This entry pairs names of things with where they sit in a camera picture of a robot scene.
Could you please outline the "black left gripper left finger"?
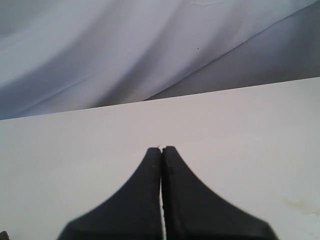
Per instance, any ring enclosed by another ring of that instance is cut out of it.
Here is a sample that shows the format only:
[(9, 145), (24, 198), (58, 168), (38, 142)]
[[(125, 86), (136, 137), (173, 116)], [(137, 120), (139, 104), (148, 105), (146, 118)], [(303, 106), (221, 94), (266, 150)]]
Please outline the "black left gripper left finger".
[(148, 148), (127, 182), (95, 209), (69, 222), (60, 240), (161, 240), (161, 150)]

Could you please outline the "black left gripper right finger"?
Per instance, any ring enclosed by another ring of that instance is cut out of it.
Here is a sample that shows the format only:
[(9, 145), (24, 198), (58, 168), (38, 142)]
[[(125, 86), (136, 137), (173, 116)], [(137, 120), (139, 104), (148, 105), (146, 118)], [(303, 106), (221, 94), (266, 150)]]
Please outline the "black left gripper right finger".
[(275, 240), (270, 225), (207, 187), (177, 149), (161, 154), (161, 193), (168, 240)]

